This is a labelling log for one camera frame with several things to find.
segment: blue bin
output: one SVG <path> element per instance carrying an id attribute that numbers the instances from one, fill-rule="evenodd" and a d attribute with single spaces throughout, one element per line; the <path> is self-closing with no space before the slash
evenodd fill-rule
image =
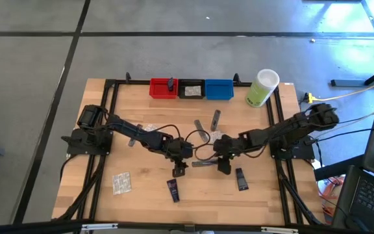
<path id="1" fill-rule="evenodd" d="M 233 98 L 233 81 L 227 79 L 207 79 L 206 97 L 209 100 L 229 100 Z"/>

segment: yellow cable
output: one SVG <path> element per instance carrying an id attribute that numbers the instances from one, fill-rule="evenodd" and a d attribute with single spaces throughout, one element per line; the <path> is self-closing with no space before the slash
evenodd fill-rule
<path id="1" fill-rule="evenodd" d="M 353 95 L 353 94 L 358 94 L 358 93 L 364 92 L 364 91 L 369 90 L 371 88 L 374 88 L 374 85 L 372 85 L 370 87 L 367 87 L 363 90 L 358 90 L 356 92 L 351 92 L 349 94 L 344 94 L 344 95 L 340 95 L 340 96 L 336 96 L 336 97 L 329 97 L 329 98 L 324 98 L 324 99 L 316 98 L 311 93 L 308 93 L 308 103 L 312 103 L 313 101 L 330 101 L 330 100 L 334 100 L 334 99 L 338 99 L 338 98 L 344 98 L 344 97 L 347 97 L 347 96 L 350 96 L 350 95 Z"/>

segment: small box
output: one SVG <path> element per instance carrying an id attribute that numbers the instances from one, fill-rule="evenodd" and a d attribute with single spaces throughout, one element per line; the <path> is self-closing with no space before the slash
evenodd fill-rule
<path id="1" fill-rule="evenodd" d="M 151 78 L 149 95 L 155 99 L 175 99 L 179 91 L 179 80 L 173 80 L 173 90 L 168 89 L 169 78 Z"/>
<path id="2" fill-rule="evenodd" d="M 206 97 L 209 100 L 229 100 L 233 98 L 233 81 L 227 79 L 207 79 Z"/>
<path id="3" fill-rule="evenodd" d="M 200 95 L 190 95 L 189 88 L 199 87 Z M 179 80 L 179 98 L 182 99 L 203 99 L 205 95 L 205 80 L 202 79 L 180 79 Z"/>

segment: gray floor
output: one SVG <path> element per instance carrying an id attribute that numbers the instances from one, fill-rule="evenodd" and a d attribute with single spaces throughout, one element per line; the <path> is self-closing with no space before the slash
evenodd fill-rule
<path id="1" fill-rule="evenodd" d="M 84 1 L 0 0 L 0 31 L 74 31 Z M 360 3 L 318 1 L 129 1 L 93 0 L 84 31 L 373 32 Z M 71 38 L 0 38 L 0 224 L 12 208 L 60 77 Z M 374 74 L 374 38 L 80 38 L 33 190 L 26 222 L 49 220 L 60 165 L 87 78 L 250 81 L 262 68 L 293 82 L 301 97 L 331 97 L 352 88 L 331 88 L 331 79 Z M 374 90 L 330 101 L 341 120 L 374 111 Z M 373 118 L 340 132 L 371 126 Z M 321 143 L 325 164 L 364 152 L 368 133 Z"/>

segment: black bin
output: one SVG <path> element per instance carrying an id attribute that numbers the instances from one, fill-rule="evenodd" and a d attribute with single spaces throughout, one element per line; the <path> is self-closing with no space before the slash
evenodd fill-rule
<path id="1" fill-rule="evenodd" d="M 186 96 L 186 87 L 200 86 L 201 95 Z M 179 79 L 179 98 L 182 99 L 203 99 L 205 94 L 205 80 L 203 79 Z"/>

